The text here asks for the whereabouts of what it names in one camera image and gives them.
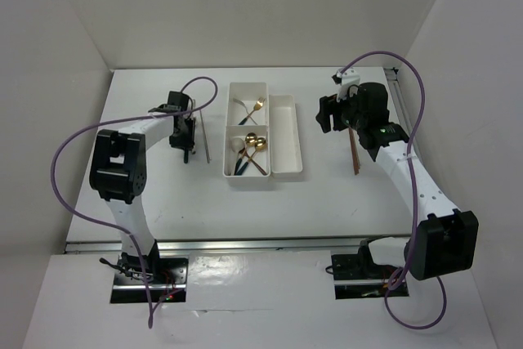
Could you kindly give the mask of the large silver fork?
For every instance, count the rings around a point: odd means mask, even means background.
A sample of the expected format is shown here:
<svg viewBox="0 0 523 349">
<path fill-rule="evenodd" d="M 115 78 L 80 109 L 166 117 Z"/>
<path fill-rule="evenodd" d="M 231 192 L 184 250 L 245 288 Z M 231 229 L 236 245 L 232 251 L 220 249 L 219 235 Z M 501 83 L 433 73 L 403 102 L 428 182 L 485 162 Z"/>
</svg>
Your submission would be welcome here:
<svg viewBox="0 0 523 349">
<path fill-rule="evenodd" d="M 235 104 L 240 105 L 244 109 L 244 112 L 245 112 L 244 118 L 246 118 L 246 120 L 243 123 L 240 122 L 239 125 L 245 125 L 247 123 L 247 121 L 251 121 L 255 125 L 259 125 L 258 122 L 255 119 L 253 119 L 251 115 L 249 115 L 248 107 L 245 105 L 245 103 L 243 101 L 241 101 L 237 98 L 233 98 L 232 101 Z"/>
</svg>

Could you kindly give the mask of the white plastic spoon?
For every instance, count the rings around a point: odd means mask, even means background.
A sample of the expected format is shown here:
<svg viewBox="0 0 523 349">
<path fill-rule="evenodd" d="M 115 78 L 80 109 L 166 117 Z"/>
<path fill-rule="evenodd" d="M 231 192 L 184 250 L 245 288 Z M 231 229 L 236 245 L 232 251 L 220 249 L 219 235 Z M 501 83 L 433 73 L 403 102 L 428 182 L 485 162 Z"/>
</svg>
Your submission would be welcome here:
<svg viewBox="0 0 523 349">
<path fill-rule="evenodd" d="M 240 137 L 230 139 L 230 149 L 232 151 L 230 175 L 233 176 L 236 172 L 236 162 L 239 157 L 239 152 L 244 148 L 244 141 Z"/>
</svg>

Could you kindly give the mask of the gold fork green handle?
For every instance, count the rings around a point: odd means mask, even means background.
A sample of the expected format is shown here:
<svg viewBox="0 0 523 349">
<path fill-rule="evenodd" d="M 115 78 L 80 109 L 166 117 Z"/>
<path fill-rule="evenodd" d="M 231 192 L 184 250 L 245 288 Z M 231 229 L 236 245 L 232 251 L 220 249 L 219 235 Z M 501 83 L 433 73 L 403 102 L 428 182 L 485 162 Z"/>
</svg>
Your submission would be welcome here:
<svg viewBox="0 0 523 349">
<path fill-rule="evenodd" d="M 238 123 L 239 126 L 244 125 L 249 119 L 252 118 L 253 114 L 260 110 L 264 104 L 266 99 L 264 97 L 260 97 L 257 102 L 254 104 L 253 109 L 248 112 L 248 114 Z"/>
</svg>

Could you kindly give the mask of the gold spoon green handle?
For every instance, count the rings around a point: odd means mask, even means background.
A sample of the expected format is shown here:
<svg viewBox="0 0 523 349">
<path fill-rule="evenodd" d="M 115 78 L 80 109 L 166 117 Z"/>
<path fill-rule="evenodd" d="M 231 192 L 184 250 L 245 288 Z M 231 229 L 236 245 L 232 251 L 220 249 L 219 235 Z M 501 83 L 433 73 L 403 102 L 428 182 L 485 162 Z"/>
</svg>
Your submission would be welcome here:
<svg viewBox="0 0 523 349">
<path fill-rule="evenodd" d="M 243 157 L 248 153 L 248 148 L 254 146 L 254 144 L 257 140 L 257 134 L 254 132 L 250 132 L 242 140 L 244 141 L 244 148 L 239 152 L 239 157 L 238 157 L 238 160 L 236 162 L 236 167 L 235 167 L 236 172 L 240 168 L 240 165 L 243 161 Z"/>
<path fill-rule="evenodd" d="M 238 176 L 241 176 L 244 174 L 245 170 L 247 169 L 248 165 L 250 163 L 255 163 L 257 164 L 257 162 L 254 160 L 254 157 L 256 156 L 257 153 L 259 152 L 262 152 L 265 148 L 266 148 L 266 145 L 267 145 L 267 142 L 266 142 L 266 138 L 265 137 L 258 137 L 255 144 L 254 144 L 254 151 L 253 153 L 249 156 L 248 158 L 248 161 L 246 163 L 244 163 L 240 169 L 236 172 L 236 174 Z"/>
</svg>

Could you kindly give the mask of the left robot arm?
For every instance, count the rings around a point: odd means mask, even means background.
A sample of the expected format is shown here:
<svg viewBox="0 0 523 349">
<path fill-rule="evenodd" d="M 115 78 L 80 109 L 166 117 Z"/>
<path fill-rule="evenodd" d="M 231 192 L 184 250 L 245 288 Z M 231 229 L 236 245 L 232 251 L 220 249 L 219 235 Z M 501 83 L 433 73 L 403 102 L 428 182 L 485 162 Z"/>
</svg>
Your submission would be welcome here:
<svg viewBox="0 0 523 349">
<path fill-rule="evenodd" d="M 196 119 L 176 116 L 195 108 L 184 92 L 169 92 L 165 104 L 150 110 L 150 117 L 119 130 L 102 129 L 96 135 L 89 183 L 107 203 L 115 225 L 124 228 L 119 266 L 132 271 L 144 283 L 158 279 L 162 262 L 157 240 L 147 224 L 141 195 L 147 182 L 146 152 L 168 139 L 171 148 L 183 152 L 188 164 L 195 152 Z"/>
</svg>

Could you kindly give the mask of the dark wooden spoon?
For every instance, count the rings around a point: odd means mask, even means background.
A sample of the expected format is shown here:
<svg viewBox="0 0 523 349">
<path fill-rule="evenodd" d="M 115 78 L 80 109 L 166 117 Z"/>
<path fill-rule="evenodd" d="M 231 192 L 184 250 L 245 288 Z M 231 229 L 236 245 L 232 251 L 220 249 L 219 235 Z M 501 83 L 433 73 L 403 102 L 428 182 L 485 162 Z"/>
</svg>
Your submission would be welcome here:
<svg viewBox="0 0 523 349">
<path fill-rule="evenodd" d="M 254 154 L 253 155 L 248 155 L 247 154 L 247 157 L 248 157 L 248 162 L 247 163 L 252 163 L 254 165 L 254 167 L 260 172 L 261 175 L 263 176 L 268 176 L 266 170 L 264 168 L 261 167 L 261 165 L 259 165 L 254 159 Z"/>
</svg>

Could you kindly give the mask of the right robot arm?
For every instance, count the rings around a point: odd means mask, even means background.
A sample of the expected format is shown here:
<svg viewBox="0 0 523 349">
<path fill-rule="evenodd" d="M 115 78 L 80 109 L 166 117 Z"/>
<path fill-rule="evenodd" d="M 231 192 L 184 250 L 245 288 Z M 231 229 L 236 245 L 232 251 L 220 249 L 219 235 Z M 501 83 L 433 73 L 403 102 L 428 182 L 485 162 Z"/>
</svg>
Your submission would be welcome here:
<svg viewBox="0 0 523 349">
<path fill-rule="evenodd" d="M 440 190 L 417 155 L 409 136 L 390 119 L 388 93 L 381 83 L 352 85 L 340 98 L 323 96 L 315 119 L 324 133 L 356 131 L 361 147 L 390 177 L 410 212 L 415 232 L 409 237 L 367 239 L 356 258 L 358 271 L 374 277 L 384 266 L 404 268 L 416 280 L 472 267 L 479 222 Z"/>
</svg>

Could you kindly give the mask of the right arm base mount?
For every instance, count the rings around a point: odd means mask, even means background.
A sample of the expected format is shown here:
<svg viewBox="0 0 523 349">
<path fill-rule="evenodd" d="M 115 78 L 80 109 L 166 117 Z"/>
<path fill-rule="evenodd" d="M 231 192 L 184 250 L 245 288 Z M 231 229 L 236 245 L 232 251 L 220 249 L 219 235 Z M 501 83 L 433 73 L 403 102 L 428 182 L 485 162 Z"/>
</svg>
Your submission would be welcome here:
<svg viewBox="0 0 523 349">
<path fill-rule="evenodd" d="M 377 265 L 366 242 L 356 253 L 334 254 L 325 272 L 333 277 L 337 300 L 384 298 L 394 266 Z"/>
</svg>

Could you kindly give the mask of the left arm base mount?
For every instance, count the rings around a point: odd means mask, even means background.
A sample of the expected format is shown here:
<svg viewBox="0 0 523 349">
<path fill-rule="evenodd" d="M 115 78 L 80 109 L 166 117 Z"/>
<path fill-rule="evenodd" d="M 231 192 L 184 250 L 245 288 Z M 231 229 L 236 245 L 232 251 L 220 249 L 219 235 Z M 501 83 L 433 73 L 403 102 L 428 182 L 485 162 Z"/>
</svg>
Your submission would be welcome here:
<svg viewBox="0 0 523 349">
<path fill-rule="evenodd" d="M 187 257 L 160 257 L 159 247 L 153 246 L 144 256 L 145 275 L 138 257 L 121 253 L 116 262 L 101 257 L 99 262 L 115 271 L 110 302 L 112 304 L 147 303 L 143 279 L 150 288 L 153 304 L 186 301 Z"/>
</svg>

